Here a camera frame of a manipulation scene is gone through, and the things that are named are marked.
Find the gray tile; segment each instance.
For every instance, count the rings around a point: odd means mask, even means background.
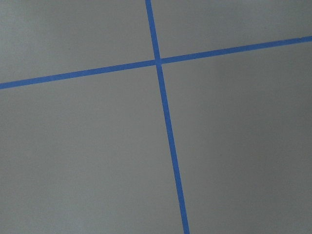
[[[2,0],[0,82],[153,59],[144,1]]]
[[[183,233],[154,67],[1,90],[0,233]]]
[[[162,57],[312,33],[309,0],[154,0]]]
[[[164,65],[191,233],[312,232],[311,54]]]

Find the horizontal blue line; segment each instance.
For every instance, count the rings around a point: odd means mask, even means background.
[[[226,54],[232,54],[232,53],[238,53],[238,52],[244,52],[244,51],[250,51],[250,50],[259,50],[259,49],[265,49],[265,48],[270,48],[270,47],[298,44],[298,43],[304,43],[304,42],[310,42],[310,41],[312,41],[312,36],[303,37],[303,38],[293,38],[293,39],[287,39],[287,40],[277,40],[277,41],[271,41],[271,42],[260,43],[260,44],[244,45],[244,46],[232,47],[232,48],[227,48],[227,49],[212,50],[212,51],[194,53],[194,54],[189,54],[189,55],[180,55],[180,56],[174,56],[174,57],[169,57],[169,58],[163,58],[161,60],[161,63],[165,64],[165,63],[171,63],[171,62],[187,61],[187,60],[192,60],[192,59],[201,59],[201,58],[207,58],[207,57],[213,57],[213,56],[219,56],[219,55],[226,55]]]
[[[62,80],[62,79],[85,77],[85,76],[108,73],[108,72],[116,72],[116,71],[129,70],[129,69],[140,68],[140,67],[148,67],[148,66],[153,66],[153,65],[155,65],[155,60],[148,60],[148,61],[127,63],[127,64],[116,65],[116,66],[95,68],[95,69],[84,70],[84,71],[69,72],[69,73],[46,76],[46,77],[23,79],[23,80],[17,80],[17,81],[12,81],[12,82],[7,82],[7,83],[0,83],[0,89],[8,89],[8,88],[13,88],[13,87],[45,83],[45,82],[51,82],[51,81],[56,81],[56,80]]]

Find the blue stripe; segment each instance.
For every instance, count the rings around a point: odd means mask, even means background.
[[[116,66],[101,67],[101,68],[78,71],[78,72],[69,72],[69,73],[46,76],[46,77],[23,79],[23,80],[17,80],[17,81],[12,81],[12,82],[7,82],[7,83],[0,83],[0,89],[8,89],[8,88],[19,87],[19,86],[30,85],[30,84],[45,83],[45,82],[51,82],[51,81],[56,81],[56,80],[61,80],[61,79],[85,77],[85,76],[108,73],[108,72],[116,72],[116,71],[129,70],[129,69],[140,68],[140,67],[148,67],[148,66],[153,66],[153,65],[155,65],[155,60],[149,60],[149,61],[142,61],[142,62],[127,63],[127,64],[116,65]]]
[[[151,38],[152,38],[154,56],[155,56],[155,61],[156,61],[156,69],[157,69],[157,75],[158,75],[158,83],[159,83],[159,89],[160,89],[160,95],[161,95],[161,102],[162,102],[162,108],[163,108],[164,115],[165,115],[167,136],[168,136],[172,166],[173,166],[174,176],[175,176],[176,191],[177,191],[177,196],[178,196],[179,205],[180,205],[182,225],[183,225],[184,234],[189,234],[190,233],[189,223],[188,223],[187,215],[186,215],[181,176],[180,176],[179,164],[178,164],[177,155],[176,155],[176,145],[175,145],[175,139],[174,139],[174,134],[173,134],[172,125],[171,125],[166,86],[165,86],[164,75],[163,75],[162,66],[161,66],[161,58],[160,58],[160,52],[159,52],[159,47],[158,47],[151,0],[145,0],[145,4],[146,4],[148,22],[150,25]]]
[[[277,40],[277,41],[271,41],[271,42],[260,43],[260,44],[244,45],[244,46],[232,47],[232,48],[227,48],[227,49],[212,50],[212,51],[200,52],[200,53],[189,54],[189,55],[181,55],[181,56],[163,58],[161,62],[163,64],[171,63],[171,62],[180,62],[180,61],[186,61],[186,60],[192,60],[192,59],[207,58],[207,57],[213,57],[213,56],[219,56],[219,55],[226,55],[226,54],[232,54],[232,53],[238,53],[238,52],[244,52],[244,51],[250,51],[250,50],[259,50],[259,49],[265,49],[265,48],[270,48],[270,47],[298,44],[298,43],[304,43],[304,42],[310,42],[310,41],[312,41],[312,36],[303,37],[303,38],[293,38],[293,39],[287,39],[287,40]]]

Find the vertical blue line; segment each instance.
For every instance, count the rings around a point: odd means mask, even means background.
[[[175,175],[175,185],[176,185],[176,191],[177,191],[177,196],[178,196],[179,205],[180,205],[182,225],[183,225],[184,234],[189,234],[190,233],[189,223],[188,223],[187,215],[186,215],[182,182],[181,182],[179,164],[177,161],[175,139],[174,139],[174,134],[172,131],[169,105],[168,105],[167,93],[166,93],[166,87],[165,87],[165,80],[164,80],[164,75],[162,72],[161,58],[160,58],[160,52],[159,52],[159,47],[158,47],[156,27],[155,27],[155,22],[154,22],[151,0],[145,0],[145,4],[146,4],[148,22],[150,25],[152,45],[153,45],[153,50],[154,50],[158,83],[159,83],[159,89],[160,89],[160,95],[161,95],[161,102],[162,102],[162,108],[163,108],[164,115],[165,115],[167,136],[168,136],[169,148],[170,148],[170,153],[171,153],[172,166],[173,166],[174,175]]]

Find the blue tape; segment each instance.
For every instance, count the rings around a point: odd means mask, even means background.
[[[0,89],[8,89],[8,88],[19,87],[19,86],[30,85],[30,84],[45,83],[45,82],[51,82],[51,81],[56,81],[56,80],[61,80],[61,79],[85,77],[85,76],[90,76],[90,75],[129,70],[129,69],[148,67],[148,66],[154,66],[154,65],[155,65],[155,60],[149,60],[149,61],[142,61],[142,62],[127,63],[127,64],[116,65],[116,66],[95,68],[95,69],[78,71],[78,72],[69,72],[69,73],[46,76],[46,77],[23,79],[23,80],[17,80],[17,81],[12,81],[12,82],[7,82],[7,83],[0,83]]]
[[[239,53],[239,52],[250,51],[250,50],[259,50],[259,49],[265,49],[265,48],[270,48],[270,47],[298,44],[298,43],[304,43],[304,42],[310,42],[310,41],[312,41],[312,36],[303,37],[303,38],[293,38],[293,39],[287,39],[287,40],[277,40],[277,41],[265,42],[265,43],[260,43],[260,44],[244,45],[244,46],[232,47],[232,48],[227,48],[227,49],[212,50],[212,51],[194,53],[194,54],[189,54],[189,55],[180,55],[180,56],[174,56],[174,57],[169,57],[169,58],[163,58],[161,62],[163,64],[171,63],[171,62],[180,62],[180,61],[186,61],[186,60],[192,60],[192,59],[201,59],[201,58],[207,58],[207,57],[213,57],[213,56],[219,56],[219,55]]]
[[[155,56],[155,61],[156,61],[156,70],[157,70],[158,83],[159,83],[159,89],[160,89],[160,95],[161,95],[161,102],[162,102],[162,108],[163,108],[164,115],[165,115],[167,136],[168,136],[172,166],[174,170],[175,186],[176,186],[177,196],[179,200],[182,225],[183,225],[184,234],[189,234],[190,233],[189,223],[187,220],[179,164],[178,164],[177,155],[176,155],[176,145],[175,145],[175,139],[174,139],[174,134],[173,134],[172,125],[171,125],[166,86],[165,86],[164,75],[163,75],[162,66],[161,66],[161,58],[160,58],[160,52],[159,52],[159,47],[158,47],[156,27],[155,27],[151,0],[145,0],[145,4],[146,4],[148,22],[150,26],[154,56]]]

